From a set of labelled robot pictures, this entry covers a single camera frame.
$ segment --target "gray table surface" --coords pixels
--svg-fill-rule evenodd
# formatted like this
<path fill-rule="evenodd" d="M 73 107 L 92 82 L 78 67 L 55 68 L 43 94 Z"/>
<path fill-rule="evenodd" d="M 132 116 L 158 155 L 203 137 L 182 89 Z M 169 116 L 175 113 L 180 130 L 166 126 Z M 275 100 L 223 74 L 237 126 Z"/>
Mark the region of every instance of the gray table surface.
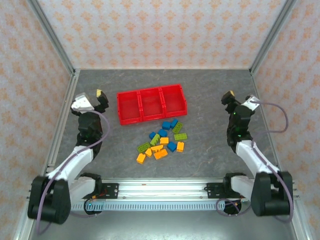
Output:
<path fill-rule="evenodd" d="M 149 133 L 157 132 L 163 119 L 131 125 L 120 125 L 117 110 L 118 92 L 181 84 L 187 100 L 188 114 L 178 117 L 183 123 L 181 133 L 187 133 L 184 152 L 168 152 L 161 160 L 147 158 L 143 165 L 136 162 L 137 146 L 150 141 Z M 245 163 L 227 145 L 228 113 L 221 97 L 233 90 L 243 102 L 255 94 L 248 70 L 81 70 L 75 95 L 86 92 L 92 100 L 96 89 L 109 99 L 105 116 L 111 132 L 103 142 L 98 156 L 82 172 L 100 174 L 104 178 L 221 178 L 229 172 L 251 173 Z M 262 113 L 252 116 L 249 130 L 254 135 L 265 130 Z M 76 143 L 78 117 L 69 113 L 56 164 L 68 157 Z M 172 131 L 169 137 L 174 140 Z M 267 136 L 258 147 L 274 163 Z"/>

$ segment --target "green lego brick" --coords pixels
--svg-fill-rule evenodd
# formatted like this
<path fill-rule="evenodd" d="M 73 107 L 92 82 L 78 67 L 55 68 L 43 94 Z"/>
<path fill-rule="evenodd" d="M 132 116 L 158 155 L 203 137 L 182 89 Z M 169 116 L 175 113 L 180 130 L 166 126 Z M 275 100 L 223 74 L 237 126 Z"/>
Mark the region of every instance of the green lego brick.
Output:
<path fill-rule="evenodd" d="M 160 135 L 157 133 L 151 140 L 150 145 L 151 146 L 155 146 L 157 144 L 157 142 L 159 142 L 160 140 Z"/>
<path fill-rule="evenodd" d="M 185 140 L 185 139 L 188 139 L 186 133 L 179 133 L 174 135 L 174 140 L 176 141 Z"/>
<path fill-rule="evenodd" d="M 175 127 L 172 129 L 172 132 L 174 134 L 178 134 L 180 132 L 180 130 L 182 129 L 183 124 L 181 122 L 177 122 Z"/>
<path fill-rule="evenodd" d="M 146 143 L 138 146 L 136 149 L 141 154 L 141 153 L 144 153 L 145 151 L 147 151 L 147 149 L 150 148 L 150 147 L 151 147 L 150 143 L 146 142 Z"/>

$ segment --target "aluminum frame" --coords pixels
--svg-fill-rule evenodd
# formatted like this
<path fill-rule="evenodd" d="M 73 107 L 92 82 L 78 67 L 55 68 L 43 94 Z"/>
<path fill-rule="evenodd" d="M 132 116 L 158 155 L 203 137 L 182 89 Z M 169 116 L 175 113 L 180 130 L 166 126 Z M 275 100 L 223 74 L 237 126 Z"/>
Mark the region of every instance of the aluminum frame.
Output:
<path fill-rule="evenodd" d="M 291 9 L 293 8 L 296 2 L 297 0 L 286 0 L 286 2 L 284 3 L 283 8 L 280 11 L 280 14 L 275 20 L 273 26 L 271 27 L 270 32 L 268 33 L 266 39 L 264 40 L 262 47 L 260 48 L 257 56 L 255 57 L 252 63 L 252 66 L 249 69 L 251 75 L 255 74 L 260 64 L 265 59 L 265 56 L 267 55 L 270 47 L 272 46 L 274 40 L 276 39 L 278 32 L 284 25 L 288 16 L 291 14 Z"/>
<path fill-rule="evenodd" d="M 40 3 L 38 0 L 27 0 L 30 7 L 34 11 L 34 14 L 38 18 L 40 24 L 42 25 L 46 35 L 50 39 L 53 47 L 56 49 L 59 57 L 61 58 L 65 68 L 68 70 L 70 74 L 73 74 L 75 72 L 75 68 L 73 67 L 66 51 L 64 50 L 59 38 L 57 37 L 53 27 L 51 26 L 48 18 L 45 15 L 45 12 L 43 11 Z"/>

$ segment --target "blue lego brick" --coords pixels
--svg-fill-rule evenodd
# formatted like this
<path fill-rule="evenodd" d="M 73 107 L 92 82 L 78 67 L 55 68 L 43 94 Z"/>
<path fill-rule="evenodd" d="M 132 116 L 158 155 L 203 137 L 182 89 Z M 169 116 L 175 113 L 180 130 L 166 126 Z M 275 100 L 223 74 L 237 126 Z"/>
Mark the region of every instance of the blue lego brick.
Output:
<path fill-rule="evenodd" d="M 160 129 L 160 130 L 158 131 L 158 134 L 160 135 L 160 137 L 163 137 L 163 138 L 165 138 L 166 136 L 168 136 L 168 133 L 167 133 L 165 130 L 163 130 L 163 129 Z"/>
<path fill-rule="evenodd" d="M 177 149 L 177 144 L 173 141 L 170 141 L 169 144 L 166 146 L 171 152 L 174 152 Z"/>
<path fill-rule="evenodd" d="M 162 123 L 162 128 L 164 129 L 164 130 L 170 130 L 170 122 L 168 122 L 168 121 L 164 121 L 163 123 Z"/>
<path fill-rule="evenodd" d="M 155 137 L 156 133 L 153 131 L 149 134 L 149 138 L 152 140 Z"/>
<path fill-rule="evenodd" d="M 174 119 L 170 124 L 170 128 L 173 129 L 176 126 L 177 122 L 178 122 L 178 119 Z"/>

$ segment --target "wire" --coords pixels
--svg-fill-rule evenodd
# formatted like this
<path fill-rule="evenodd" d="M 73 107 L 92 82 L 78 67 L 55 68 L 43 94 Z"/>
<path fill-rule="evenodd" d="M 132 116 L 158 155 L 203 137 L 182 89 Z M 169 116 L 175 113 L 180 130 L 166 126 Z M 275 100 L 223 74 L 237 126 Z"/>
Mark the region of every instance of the wire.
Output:
<path fill-rule="evenodd" d="M 293 215 L 294 215 L 294 202 L 293 202 L 293 199 L 291 197 L 290 191 L 289 191 L 287 185 L 285 184 L 285 182 L 283 181 L 283 179 L 280 177 L 280 175 L 271 166 L 269 166 L 269 164 L 265 161 L 265 159 L 259 154 L 259 152 L 254 147 L 256 140 L 259 139 L 264 134 L 269 134 L 269 133 L 279 133 L 279 134 L 281 134 L 281 133 L 284 133 L 285 131 L 287 131 L 287 129 L 289 127 L 288 115 L 287 115 L 286 111 L 280 105 L 278 105 L 276 103 L 263 102 L 263 101 L 250 101 L 250 102 L 253 103 L 253 104 L 275 106 L 275 107 L 279 108 L 283 112 L 284 117 L 285 117 L 285 127 L 284 127 L 283 130 L 267 130 L 267 131 L 259 132 L 257 135 L 255 135 L 252 138 L 251 147 L 252 147 L 253 152 L 256 154 L 256 156 L 265 164 L 265 166 L 275 175 L 277 180 L 281 183 L 281 185 L 283 186 L 283 189 L 284 189 L 284 191 L 285 191 L 285 193 L 286 193 L 286 195 L 288 197 L 288 200 L 289 200 L 289 208 L 290 208 L 290 210 L 289 210 L 290 211 L 289 212 L 289 218 L 288 219 L 281 219 L 281 218 L 279 218 L 277 216 L 274 216 L 274 217 L 277 220 L 279 220 L 280 222 L 290 223 L 292 221 L 292 218 L 293 218 Z M 228 202 L 232 203 L 235 206 L 235 208 L 237 209 L 238 214 L 232 214 L 231 215 L 231 214 L 222 213 L 222 211 L 218 209 L 218 203 L 220 201 L 228 201 Z M 236 217 L 236 216 L 243 215 L 243 214 L 247 213 L 248 210 L 251 208 L 251 205 L 245 211 L 240 212 L 239 209 L 237 208 L 237 206 L 231 200 L 229 200 L 227 198 L 221 198 L 215 203 L 215 208 L 216 208 L 216 211 L 222 216 L 225 216 L 225 217 Z"/>
<path fill-rule="evenodd" d="M 88 109 L 76 109 L 78 111 L 81 111 L 81 112 L 90 112 L 90 113 L 94 113 L 94 114 L 98 114 L 101 118 L 103 118 L 103 120 L 106 122 L 107 124 L 107 131 L 106 131 L 106 134 L 104 134 L 101 139 L 99 139 L 98 141 L 96 141 L 95 143 L 89 145 L 89 146 L 86 146 L 85 148 L 77 151 L 76 153 L 72 154 L 66 161 L 65 163 L 61 166 L 60 170 L 49 180 L 48 184 L 45 186 L 44 190 L 43 190 L 43 193 L 42 193 L 42 196 L 41 196 L 41 199 L 40 199 L 40 203 L 39 203 L 39 209 L 38 209 L 38 213 L 37 213 L 37 216 L 36 216 L 36 232 L 38 235 L 42 235 L 48 228 L 49 228 L 49 225 L 51 223 L 49 223 L 44 230 L 40 231 L 40 220 L 41 220 L 41 215 L 42 215 L 42 209 L 43 209 L 43 206 L 44 206 L 44 202 L 45 202 L 45 198 L 46 198 L 46 195 L 48 193 L 48 190 L 50 188 L 50 186 L 52 185 L 52 183 L 54 182 L 54 180 L 60 175 L 61 171 L 63 171 L 63 169 L 68 165 L 68 163 L 75 157 L 77 156 L 78 154 L 84 152 L 85 150 L 88 150 L 96 145 L 98 145 L 99 143 L 101 143 L 103 140 L 105 140 L 105 138 L 108 136 L 109 132 L 110 132 L 110 123 L 108 121 L 108 119 L 100 112 L 98 111 L 95 111 L 95 110 L 88 110 Z"/>
<path fill-rule="evenodd" d="M 95 216 L 97 216 L 97 215 L 99 215 L 100 213 L 102 213 L 102 211 L 88 211 L 88 210 L 87 210 L 87 208 L 86 208 L 87 202 L 90 201 L 90 200 L 92 200 L 92 198 L 88 198 L 87 200 L 84 201 L 84 203 L 83 203 L 83 210 L 84 210 L 84 212 L 85 212 L 87 215 L 95 215 Z"/>
<path fill-rule="evenodd" d="M 285 131 L 287 131 L 288 127 L 289 127 L 289 120 L 288 120 L 288 115 L 286 113 L 286 111 L 278 104 L 275 104 L 275 103 L 271 103 L 271 102 L 263 102 L 263 101 L 251 101 L 251 103 L 253 104 L 262 104 L 262 105 L 270 105 L 270 106 L 275 106 L 277 108 L 279 108 L 283 114 L 284 114 L 284 117 L 285 117 L 285 127 L 283 130 L 268 130 L 268 131 L 263 131 L 263 132 L 260 132 L 258 133 L 257 135 L 255 135 L 252 139 L 252 142 L 251 142 L 251 147 L 254 151 L 254 153 L 258 156 L 258 158 L 266 165 L 266 167 L 275 175 L 276 179 L 281 183 L 281 185 L 283 186 L 283 189 L 288 197 L 288 200 L 289 200 L 289 208 L 290 208 L 290 213 L 289 213 L 289 218 L 288 219 L 281 219 L 277 216 L 275 216 L 275 218 L 277 220 L 279 220 L 280 222 L 283 222 L 283 223 L 290 223 L 292 221 L 292 218 L 294 216 L 294 201 L 293 201 L 293 198 L 290 194 L 290 191 L 287 187 L 287 185 L 285 184 L 285 182 L 283 181 L 283 179 L 280 177 L 280 175 L 271 167 L 267 164 L 267 162 L 264 160 L 264 158 L 259 154 L 259 152 L 256 150 L 256 148 L 254 147 L 254 144 L 256 142 L 256 139 L 259 139 L 260 136 L 264 135 L 264 134 L 268 134 L 268 133 L 284 133 Z"/>
<path fill-rule="evenodd" d="M 237 214 L 226 214 L 226 213 L 224 213 L 223 211 L 221 211 L 221 210 L 218 208 L 218 204 L 219 204 L 221 201 L 230 202 L 230 204 L 232 204 L 232 205 L 235 207 L 235 209 L 238 211 L 238 213 L 237 213 Z M 237 217 L 237 216 L 241 216 L 241 215 L 243 215 L 243 214 L 246 214 L 246 213 L 251 209 L 251 204 L 250 204 L 250 206 L 249 206 L 246 210 L 244 210 L 243 212 L 240 212 L 239 208 L 237 207 L 237 205 L 236 205 L 233 201 L 231 201 L 230 199 L 227 199 L 227 198 L 220 198 L 220 199 L 219 199 L 218 201 L 216 201 L 216 203 L 215 203 L 215 209 L 216 209 L 216 211 L 217 211 L 218 214 L 220 214 L 220 215 L 222 215 L 222 216 L 224 216 L 224 217 Z"/>

